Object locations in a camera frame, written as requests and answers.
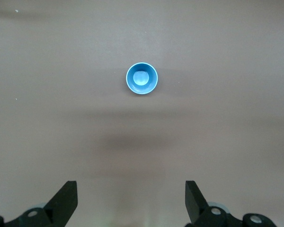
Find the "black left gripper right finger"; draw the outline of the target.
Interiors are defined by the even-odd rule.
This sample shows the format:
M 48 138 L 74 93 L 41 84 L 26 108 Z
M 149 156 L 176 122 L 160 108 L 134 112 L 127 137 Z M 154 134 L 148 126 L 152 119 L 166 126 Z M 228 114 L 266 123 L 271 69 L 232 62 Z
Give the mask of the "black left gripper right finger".
M 195 181 L 186 181 L 185 206 L 190 218 L 187 227 L 275 227 L 268 217 L 247 213 L 242 220 L 235 218 L 225 209 L 209 205 Z

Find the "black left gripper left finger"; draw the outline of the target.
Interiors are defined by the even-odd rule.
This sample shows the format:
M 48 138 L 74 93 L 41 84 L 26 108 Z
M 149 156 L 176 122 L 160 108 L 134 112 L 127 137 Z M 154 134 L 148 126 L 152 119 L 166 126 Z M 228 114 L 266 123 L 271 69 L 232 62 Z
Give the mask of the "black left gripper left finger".
M 0 216 L 0 227 L 64 227 L 77 205 L 77 182 L 67 181 L 44 207 L 29 209 L 9 222 Z

